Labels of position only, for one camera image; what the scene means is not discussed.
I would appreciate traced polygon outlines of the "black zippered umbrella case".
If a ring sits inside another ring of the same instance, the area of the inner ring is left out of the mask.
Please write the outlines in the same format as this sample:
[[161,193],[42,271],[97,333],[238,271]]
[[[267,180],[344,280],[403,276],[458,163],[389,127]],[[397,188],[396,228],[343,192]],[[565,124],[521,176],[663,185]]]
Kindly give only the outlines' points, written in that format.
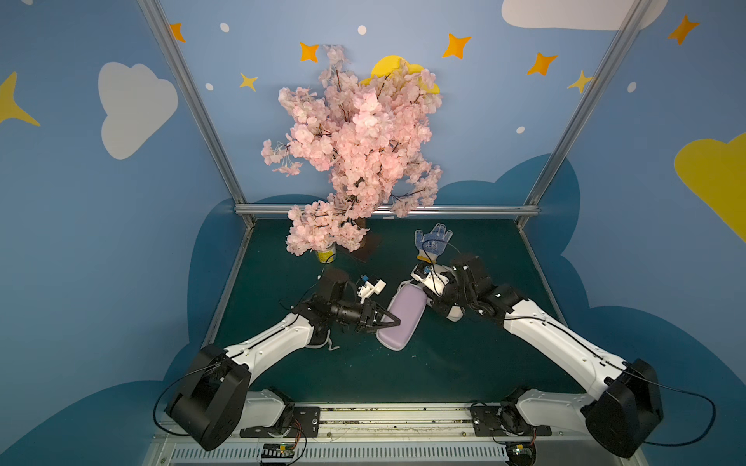
[[334,345],[331,339],[330,331],[328,331],[326,332],[326,339],[322,343],[309,344],[306,346],[306,349],[309,349],[309,350],[327,349],[328,351],[336,351],[339,349],[339,346]]

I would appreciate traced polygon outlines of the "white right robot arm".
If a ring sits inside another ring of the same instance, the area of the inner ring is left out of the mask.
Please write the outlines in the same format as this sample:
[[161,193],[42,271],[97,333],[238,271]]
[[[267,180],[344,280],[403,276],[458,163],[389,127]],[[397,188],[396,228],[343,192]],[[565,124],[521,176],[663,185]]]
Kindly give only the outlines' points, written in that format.
[[497,285],[479,256],[460,254],[449,266],[427,252],[413,272],[433,309],[449,318],[465,310],[493,320],[571,376],[577,394],[518,388],[501,403],[501,428],[528,436],[553,426],[592,437],[604,450],[632,458],[664,420],[661,384],[646,361],[604,351],[545,312],[512,285]]

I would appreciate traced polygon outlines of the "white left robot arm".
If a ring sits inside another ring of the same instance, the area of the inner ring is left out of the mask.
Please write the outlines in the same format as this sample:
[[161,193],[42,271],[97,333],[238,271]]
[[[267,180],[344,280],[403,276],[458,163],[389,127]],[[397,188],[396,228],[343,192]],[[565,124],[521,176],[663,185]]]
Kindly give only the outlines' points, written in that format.
[[[326,345],[336,323],[359,333],[400,324],[374,299],[387,286],[383,280],[364,276],[349,300],[346,291],[351,284],[345,271],[330,268],[310,287],[310,296],[268,330],[226,348],[214,344],[202,348],[186,374],[167,388],[173,394],[170,400],[155,402],[155,426],[166,434],[190,437],[210,452],[237,431],[280,423],[289,402],[268,389],[252,392],[250,387],[260,375],[295,351]],[[161,415],[172,419],[178,430],[164,426]]]

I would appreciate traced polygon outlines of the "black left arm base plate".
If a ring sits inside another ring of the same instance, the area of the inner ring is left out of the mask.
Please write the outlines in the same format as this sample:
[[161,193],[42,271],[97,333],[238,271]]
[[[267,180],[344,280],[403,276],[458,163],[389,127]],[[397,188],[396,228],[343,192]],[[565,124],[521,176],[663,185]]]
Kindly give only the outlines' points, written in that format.
[[241,438],[317,438],[321,423],[321,409],[317,406],[295,406],[283,411],[279,421],[270,427],[249,427],[239,432]]

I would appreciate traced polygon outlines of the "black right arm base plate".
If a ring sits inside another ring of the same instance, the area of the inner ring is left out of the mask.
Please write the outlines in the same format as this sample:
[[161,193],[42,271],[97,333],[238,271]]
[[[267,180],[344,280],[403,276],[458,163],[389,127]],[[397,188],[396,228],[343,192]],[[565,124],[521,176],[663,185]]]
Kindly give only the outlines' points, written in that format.
[[530,425],[510,404],[489,405],[473,403],[468,408],[471,424],[476,437],[528,436],[550,437],[552,429],[548,425]]

